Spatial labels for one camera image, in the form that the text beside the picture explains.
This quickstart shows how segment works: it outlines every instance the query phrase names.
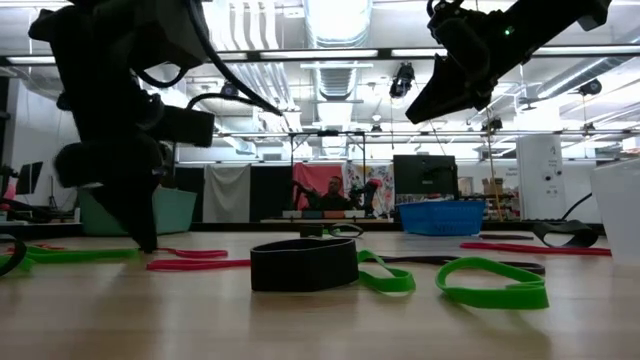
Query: white container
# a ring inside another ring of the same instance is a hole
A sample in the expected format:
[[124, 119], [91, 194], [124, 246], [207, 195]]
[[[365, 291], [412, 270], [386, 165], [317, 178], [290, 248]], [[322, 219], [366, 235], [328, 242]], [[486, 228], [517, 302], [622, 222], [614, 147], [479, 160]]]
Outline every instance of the white container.
[[613, 261], [640, 265], [640, 159], [596, 168], [591, 188]]

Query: blue basket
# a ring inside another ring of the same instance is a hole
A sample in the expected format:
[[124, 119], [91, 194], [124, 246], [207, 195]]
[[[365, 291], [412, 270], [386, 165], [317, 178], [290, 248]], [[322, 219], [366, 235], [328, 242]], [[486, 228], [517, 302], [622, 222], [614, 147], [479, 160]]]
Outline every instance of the blue basket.
[[428, 236], [468, 236], [482, 229], [484, 201], [427, 201], [398, 205], [404, 231]]

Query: wooden table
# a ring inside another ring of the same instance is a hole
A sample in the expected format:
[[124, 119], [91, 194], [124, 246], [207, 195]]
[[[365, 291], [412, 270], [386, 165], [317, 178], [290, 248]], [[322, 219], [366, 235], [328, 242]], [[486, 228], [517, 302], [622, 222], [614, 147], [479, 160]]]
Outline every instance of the wooden table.
[[[294, 233], [191, 233], [161, 238], [181, 249], [227, 249], [246, 258], [257, 244]], [[461, 239], [367, 233], [379, 254], [461, 254], [547, 267], [551, 307], [479, 310], [440, 296], [437, 268], [411, 270], [411, 296], [359, 285], [307, 294], [252, 293], [249, 269], [152, 273], [142, 262], [39, 265], [0, 279], [2, 359], [640, 359], [640, 271], [606, 257], [529, 256], [458, 250]], [[122, 239], [63, 239], [75, 248], [132, 246]], [[375, 265], [364, 265], [375, 272]], [[466, 271], [452, 283], [496, 286]]]

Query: curtain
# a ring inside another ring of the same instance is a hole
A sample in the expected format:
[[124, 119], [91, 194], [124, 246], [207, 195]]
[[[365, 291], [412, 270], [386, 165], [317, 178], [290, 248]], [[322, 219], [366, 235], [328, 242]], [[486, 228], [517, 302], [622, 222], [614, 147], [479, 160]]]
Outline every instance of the curtain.
[[280, 217], [291, 204], [291, 166], [251, 167], [251, 222]]
[[198, 194], [193, 209], [193, 222], [202, 222], [202, 196], [204, 191], [204, 168], [176, 167], [176, 188]]
[[[308, 189], [315, 189], [320, 194], [327, 193], [329, 179], [332, 176], [342, 178], [342, 168], [340, 165], [305, 165], [297, 163], [293, 166], [293, 179]], [[298, 203], [298, 210], [304, 209], [307, 205], [307, 198], [304, 195], [301, 196]]]
[[203, 222], [249, 222], [251, 166], [204, 169]]
[[[373, 197], [373, 214], [379, 216], [388, 214], [395, 206], [395, 191], [393, 183], [393, 164], [367, 166], [367, 181], [380, 180], [382, 186], [378, 187]], [[345, 192], [349, 192], [353, 185], [363, 186], [363, 167], [353, 163], [342, 165], [342, 178], [344, 179]]]

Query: cardboard box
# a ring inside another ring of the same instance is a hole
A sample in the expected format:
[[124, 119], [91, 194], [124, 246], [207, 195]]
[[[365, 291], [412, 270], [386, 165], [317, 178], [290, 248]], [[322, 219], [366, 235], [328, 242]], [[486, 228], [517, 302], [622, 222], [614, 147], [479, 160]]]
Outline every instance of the cardboard box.
[[495, 178], [494, 180], [495, 186], [493, 185], [492, 179], [482, 179], [482, 187], [484, 188], [485, 195], [495, 195], [496, 192], [498, 193], [498, 195], [502, 195], [502, 185], [504, 184], [504, 179]]

